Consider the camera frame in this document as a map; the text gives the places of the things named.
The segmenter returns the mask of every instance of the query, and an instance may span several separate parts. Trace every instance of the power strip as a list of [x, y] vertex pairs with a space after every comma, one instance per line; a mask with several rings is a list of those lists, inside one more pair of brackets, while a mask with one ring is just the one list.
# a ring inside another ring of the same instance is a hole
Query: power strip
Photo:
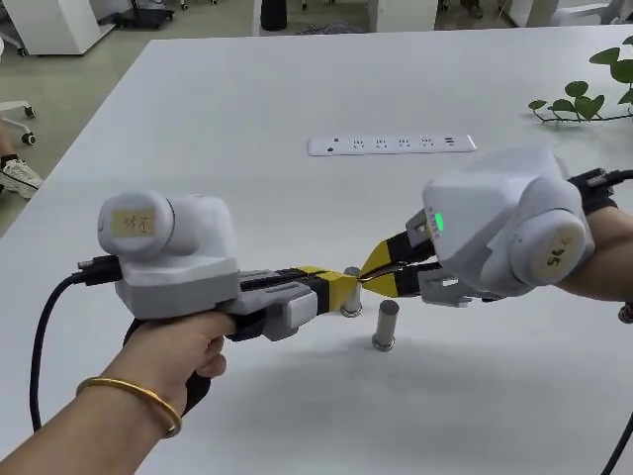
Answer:
[[311, 156], [447, 153], [476, 149], [470, 136], [449, 134], [332, 137], [308, 142], [308, 154]]

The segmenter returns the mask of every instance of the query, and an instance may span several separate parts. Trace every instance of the metal peg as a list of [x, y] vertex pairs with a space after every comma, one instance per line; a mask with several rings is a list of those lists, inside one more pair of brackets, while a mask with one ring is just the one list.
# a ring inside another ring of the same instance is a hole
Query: metal peg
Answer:
[[384, 300], [378, 312], [378, 325], [372, 336], [372, 343], [379, 351], [389, 351], [396, 344], [394, 333], [400, 305], [393, 300]]
[[[343, 273], [353, 277], [360, 277], [360, 269], [358, 267], [347, 267]], [[362, 284], [358, 282], [352, 295], [350, 295], [345, 303], [341, 305], [340, 313], [343, 314], [344, 317], [358, 317], [362, 313], [363, 305], [360, 303], [360, 291], [362, 288]]]

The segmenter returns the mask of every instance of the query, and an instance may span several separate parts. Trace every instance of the bracelet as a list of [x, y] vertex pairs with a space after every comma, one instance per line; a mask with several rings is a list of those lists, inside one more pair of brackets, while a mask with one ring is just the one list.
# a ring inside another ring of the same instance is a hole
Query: bracelet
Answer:
[[171, 421], [171, 426], [167, 430], [165, 438], [174, 437], [182, 429], [182, 418], [180, 417], [180, 415], [176, 412], [174, 408], [172, 408], [153, 391], [141, 388], [134, 383], [130, 383], [121, 379], [94, 377], [86, 379], [77, 387], [77, 395], [81, 393], [84, 389], [90, 388], [92, 386], [110, 386], [111, 388], [121, 389], [160, 407], [162, 412], [165, 413]]

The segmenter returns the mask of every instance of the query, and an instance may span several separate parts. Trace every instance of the sneaker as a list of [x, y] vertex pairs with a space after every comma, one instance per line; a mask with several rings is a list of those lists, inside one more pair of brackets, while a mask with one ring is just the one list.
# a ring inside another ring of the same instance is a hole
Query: sneaker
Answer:
[[481, 18], [484, 18], [484, 12], [482, 11], [479, 5], [475, 5], [473, 8], [471, 8], [468, 11], [468, 13], [470, 14], [471, 17], [477, 18], [478, 20]]
[[479, 0], [462, 0], [460, 3], [471, 17], [477, 19], [484, 18], [484, 12], [479, 5]]
[[7, 161], [0, 171], [0, 184], [7, 191], [19, 193], [26, 200], [33, 198], [42, 185], [42, 179], [24, 160], [17, 158]]

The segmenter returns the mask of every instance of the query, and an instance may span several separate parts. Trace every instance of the hand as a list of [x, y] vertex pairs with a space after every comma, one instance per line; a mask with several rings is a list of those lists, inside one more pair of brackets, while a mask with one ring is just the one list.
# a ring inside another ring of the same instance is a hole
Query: hand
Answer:
[[224, 335], [234, 331], [233, 320], [218, 313], [148, 322], [133, 333], [103, 376], [149, 389], [182, 414], [185, 384], [194, 371], [205, 378], [225, 373]]

